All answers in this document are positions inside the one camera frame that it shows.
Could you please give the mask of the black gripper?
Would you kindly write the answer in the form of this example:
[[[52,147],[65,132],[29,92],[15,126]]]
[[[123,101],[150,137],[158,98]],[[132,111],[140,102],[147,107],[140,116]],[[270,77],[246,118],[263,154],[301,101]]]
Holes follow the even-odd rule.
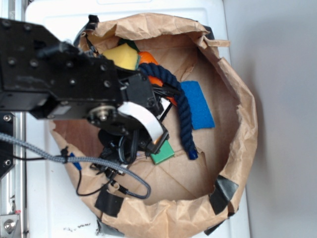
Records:
[[[180,95],[180,91],[176,88],[169,85],[152,86],[147,76],[138,70],[118,69],[117,76],[119,84],[117,114],[120,119],[134,119],[134,116],[128,114],[130,111],[141,117],[149,112],[157,116],[159,121],[163,121],[172,105],[177,105],[174,96]],[[167,139],[169,134],[166,128],[155,141],[146,133],[145,152],[157,154]]]

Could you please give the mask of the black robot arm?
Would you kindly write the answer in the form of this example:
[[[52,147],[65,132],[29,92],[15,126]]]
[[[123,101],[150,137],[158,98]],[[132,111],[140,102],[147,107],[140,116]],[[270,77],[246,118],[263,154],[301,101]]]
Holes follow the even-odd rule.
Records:
[[[42,25],[0,21],[0,109],[37,119],[86,119],[118,136],[140,132],[156,154],[169,138],[148,77],[62,42]]]

